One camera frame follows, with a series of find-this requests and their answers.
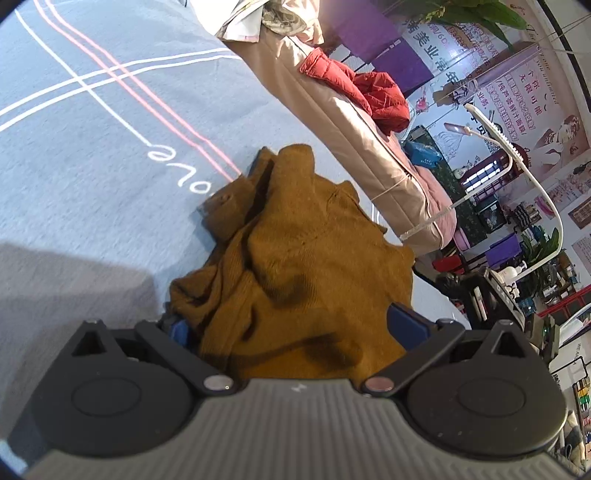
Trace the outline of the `cream crumpled blanket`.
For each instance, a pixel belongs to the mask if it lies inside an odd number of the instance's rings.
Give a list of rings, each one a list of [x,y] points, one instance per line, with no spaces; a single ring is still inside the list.
[[[238,1],[214,35],[226,42],[256,43],[264,26],[282,37],[297,37],[304,43],[321,45],[324,32],[320,6],[321,2],[315,0]]]

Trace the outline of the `beige massage bed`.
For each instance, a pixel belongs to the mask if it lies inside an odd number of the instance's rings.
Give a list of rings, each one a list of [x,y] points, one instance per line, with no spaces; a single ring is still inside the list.
[[[383,133],[353,100],[304,74],[312,60],[325,59],[322,49],[266,28],[256,43],[229,42],[228,47],[328,147],[397,235],[434,220],[404,241],[416,255],[453,240],[456,213],[435,218],[452,201],[431,171],[414,165],[396,136]]]

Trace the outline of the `blue striped bed sheet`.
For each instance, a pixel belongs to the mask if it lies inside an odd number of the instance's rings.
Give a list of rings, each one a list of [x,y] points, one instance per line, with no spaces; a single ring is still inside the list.
[[[214,241],[202,201],[223,180],[102,78],[2,119],[1,468],[15,479],[443,479],[451,457],[389,400],[349,381],[236,381],[209,390],[202,362],[178,369],[153,345],[169,283],[204,264]],[[81,388],[127,388],[180,424],[143,452],[68,454],[41,438],[40,385],[86,367]]]

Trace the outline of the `brown knit sweater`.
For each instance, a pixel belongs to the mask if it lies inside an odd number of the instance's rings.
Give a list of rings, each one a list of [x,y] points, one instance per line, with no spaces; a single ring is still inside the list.
[[[352,183],[315,172],[311,147],[260,150],[202,214],[215,248],[169,295],[209,365],[240,381],[360,384],[404,356],[387,311],[411,303],[414,253],[386,240]]]

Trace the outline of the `white pump bottle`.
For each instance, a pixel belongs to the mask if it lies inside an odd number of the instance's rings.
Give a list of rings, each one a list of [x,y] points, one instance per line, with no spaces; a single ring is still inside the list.
[[[527,269],[527,264],[522,262],[517,266],[507,266],[499,271],[494,271],[495,277],[500,284],[506,287],[516,283],[516,278]]]

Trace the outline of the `red jacket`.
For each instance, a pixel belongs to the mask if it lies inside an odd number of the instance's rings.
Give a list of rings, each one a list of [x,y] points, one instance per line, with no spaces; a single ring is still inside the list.
[[[388,73],[356,73],[329,58],[321,48],[312,50],[298,70],[345,95],[369,114],[385,135],[401,133],[409,127],[411,114],[406,97]]]

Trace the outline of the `green potted plant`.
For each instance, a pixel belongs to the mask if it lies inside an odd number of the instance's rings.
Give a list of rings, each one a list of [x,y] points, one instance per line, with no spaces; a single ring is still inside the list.
[[[423,23],[459,26],[475,24],[500,39],[512,50],[503,27],[525,31],[528,23],[513,9],[498,0],[405,1],[404,14]]]

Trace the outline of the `purple cloth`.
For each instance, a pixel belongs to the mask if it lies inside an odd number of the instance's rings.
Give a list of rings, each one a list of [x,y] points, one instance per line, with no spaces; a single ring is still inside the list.
[[[356,73],[386,72],[408,96],[434,78],[376,1],[322,1],[322,49]]]

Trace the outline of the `wall poster with text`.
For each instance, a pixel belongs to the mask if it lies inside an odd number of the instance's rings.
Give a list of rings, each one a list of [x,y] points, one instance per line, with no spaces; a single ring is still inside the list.
[[[525,149],[530,169],[539,180],[549,178],[587,150],[580,110],[552,51],[542,50],[511,66],[506,44],[478,25],[452,27],[409,20],[402,32],[434,75],[408,97],[415,123],[430,133],[451,167],[473,166],[496,150],[490,143],[445,127],[458,124],[484,129],[448,90],[496,65],[502,65],[503,72],[480,82],[469,101],[509,140]]]

